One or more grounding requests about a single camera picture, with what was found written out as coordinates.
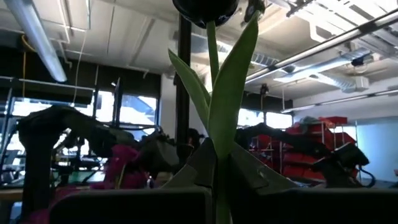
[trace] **black panel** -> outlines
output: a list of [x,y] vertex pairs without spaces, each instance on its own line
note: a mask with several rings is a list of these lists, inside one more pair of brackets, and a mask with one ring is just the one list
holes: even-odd
[[136,70],[128,70],[110,66],[100,66],[98,71],[98,85],[102,90],[114,91],[112,82],[121,78],[125,94],[160,97],[160,75]]
[[[292,107],[293,107],[293,101],[285,100],[285,109],[289,109]],[[281,98],[267,96],[262,99],[262,109],[261,109],[261,95],[245,91],[242,99],[242,108],[247,110],[280,113],[280,111],[283,110],[283,104]]]
[[[0,47],[0,54],[2,55],[2,60],[0,60],[0,76],[23,78],[22,68],[24,53],[12,48]],[[68,78],[64,84],[75,85],[78,62],[76,60],[71,60],[73,66],[69,68],[68,65],[63,63],[62,58],[60,58],[60,61]],[[97,64],[80,62],[77,85],[94,88],[96,69]],[[126,93],[158,98],[160,96],[160,75],[148,73],[146,77],[143,78],[143,74],[144,72],[134,70],[99,66],[99,88],[100,90],[113,91],[114,87],[111,83],[117,80],[118,77],[121,77],[126,83],[124,87]],[[39,56],[32,52],[26,53],[25,79],[55,83]],[[14,96],[22,96],[21,86],[22,85],[19,85],[19,87],[17,87]],[[0,99],[4,98],[4,94],[7,93],[7,90],[3,90],[3,88],[4,87],[0,86]],[[75,91],[73,88],[32,83],[25,84],[25,97],[28,98],[72,101],[74,93]],[[77,90],[76,103],[90,103],[92,94],[90,90]]]

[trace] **ceiling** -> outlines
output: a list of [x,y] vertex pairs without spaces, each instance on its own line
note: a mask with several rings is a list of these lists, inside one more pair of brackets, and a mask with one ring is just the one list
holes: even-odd
[[[283,2],[268,0],[266,2]],[[380,0],[388,4],[389,0]],[[167,49],[176,50],[175,33],[178,31],[178,12],[171,0],[33,0],[48,38],[59,56],[123,68],[170,72]],[[248,2],[241,0],[237,13],[225,26],[218,28],[217,38],[226,45],[233,45],[242,33],[241,22]],[[274,62],[282,60],[319,43],[313,40],[310,23],[303,14],[286,17],[289,9],[270,4],[259,21],[259,40],[256,52],[267,55]],[[0,44],[14,46],[16,38],[23,33],[14,16],[0,0]],[[203,35],[203,30],[194,27],[194,33]],[[323,36],[331,34],[320,29]],[[316,57],[308,58],[297,66],[305,67],[339,56],[332,49]],[[398,64],[388,57],[372,60],[369,65],[353,68],[334,68],[333,73],[366,75],[371,82],[390,78]],[[191,66],[200,74],[208,75],[207,52],[192,53]],[[249,73],[264,68],[256,65]],[[247,86],[258,92],[263,83],[270,87],[270,94],[287,99],[310,96],[337,89],[309,79],[281,83],[274,78],[285,73],[273,73]]]

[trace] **pink object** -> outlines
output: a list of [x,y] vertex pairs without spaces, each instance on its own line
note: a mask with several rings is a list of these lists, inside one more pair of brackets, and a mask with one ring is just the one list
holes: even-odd
[[[104,190],[114,189],[116,181],[122,174],[123,167],[129,162],[134,162],[139,155],[139,152],[135,149],[125,145],[115,145],[112,148],[113,156],[109,159],[109,164],[105,169],[105,178],[103,182],[95,183],[90,185],[91,189]],[[120,184],[120,189],[141,189],[146,186],[148,176],[141,169],[129,172],[125,170],[123,179]],[[25,224],[48,224],[49,223],[49,211],[50,209],[61,199],[65,198],[74,192],[81,191],[76,186],[68,186],[58,189],[50,203],[48,209],[43,209],[34,212],[28,220],[24,221]]]

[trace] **window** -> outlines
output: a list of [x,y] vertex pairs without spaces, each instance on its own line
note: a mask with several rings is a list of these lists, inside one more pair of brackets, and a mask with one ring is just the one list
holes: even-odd
[[[12,115],[14,116],[28,116],[32,112],[47,109],[53,105],[71,106],[72,103],[65,103],[50,100],[38,100],[32,98],[15,98]],[[93,105],[75,104],[75,108],[85,115],[91,116],[93,114]]]
[[[114,95],[108,91],[99,91],[98,101],[96,106],[96,119],[101,122],[111,122],[113,115],[113,104]],[[20,117],[29,115],[32,112],[40,111],[51,107],[52,105],[65,105],[74,106],[81,113],[92,116],[94,100],[91,101],[90,105],[80,105],[65,103],[59,101],[49,101],[49,100],[38,100],[32,98],[15,98],[12,107],[12,115],[14,116],[9,120],[9,126],[7,130],[7,135],[12,131],[12,129],[17,124]],[[154,128],[143,129],[148,125],[155,125],[156,121],[156,109],[157,109],[157,99],[144,97],[144,96],[134,96],[134,95],[123,95],[122,107],[120,112],[120,122],[122,123],[121,128],[132,133],[137,140],[141,140],[142,136],[151,134],[154,132]],[[0,118],[0,128],[4,125],[2,118]],[[66,137],[65,134],[60,136],[58,143],[63,141]],[[19,142],[18,133],[15,133],[7,146],[8,150],[20,150],[24,152],[23,145]],[[73,153],[77,150],[74,147],[69,150]],[[88,154],[88,142],[86,140],[85,145],[81,147],[81,154]]]
[[336,128],[331,128],[331,132],[333,133],[342,133],[345,132],[348,134],[351,138],[353,138],[356,141],[356,127],[355,126],[337,126]]
[[267,112],[266,121],[272,128],[285,129],[293,125],[293,117],[289,114]]
[[156,106],[156,98],[123,95],[120,122],[155,125]]
[[254,111],[247,109],[239,110],[238,128],[246,126],[254,126],[264,122],[264,113],[262,111]]

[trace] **cable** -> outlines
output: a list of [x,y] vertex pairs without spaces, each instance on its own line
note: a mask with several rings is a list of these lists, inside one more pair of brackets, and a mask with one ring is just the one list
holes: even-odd
[[[24,63],[22,64],[22,78],[26,76],[26,52],[24,52]],[[25,98],[25,81],[22,82],[22,97]]]
[[31,50],[31,51],[33,51],[33,52],[36,52],[36,50],[28,43],[28,41],[26,40],[26,36],[25,36],[25,34],[23,34],[22,36],[21,36],[21,39],[22,39],[22,43],[25,45],[25,47],[27,47],[29,50]]
[[373,174],[371,174],[370,172],[368,172],[368,171],[362,169],[362,166],[359,166],[359,171],[360,171],[360,172],[362,171],[362,172],[364,172],[365,174],[371,176],[371,182],[370,182],[368,185],[363,186],[363,187],[371,188],[371,187],[373,187],[373,186],[376,184],[376,178],[375,178],[375,176],[374,176]]
[[80,67],[80,62],[81,62],[81,56],[83,55],[83,49],[85,48],[86,44],[86,38],[87,38],[87,32],[85,32],[85,36],[83,38],[83,44],[81,45],[81,50],[79,54],[79,61],[77,61],[77,67],[76,67],[76,77],[75,77],[75,92],[73,94],[73,105],[75,105],[75,100],[76,100],[76,95],[77,95],[77,81],[78,81],[78,76],[79,76],[79,67]]
[[[36,50],[28,43],[26,40],[25,34],[21,36],[22,43],[27,47],[29,50],[36,52]],[[22,64],[22,78],[25,80],[26,77],[26,52],[24,52],[24,62]],[[22,97],[25,98],[25,81],[22,82]]]

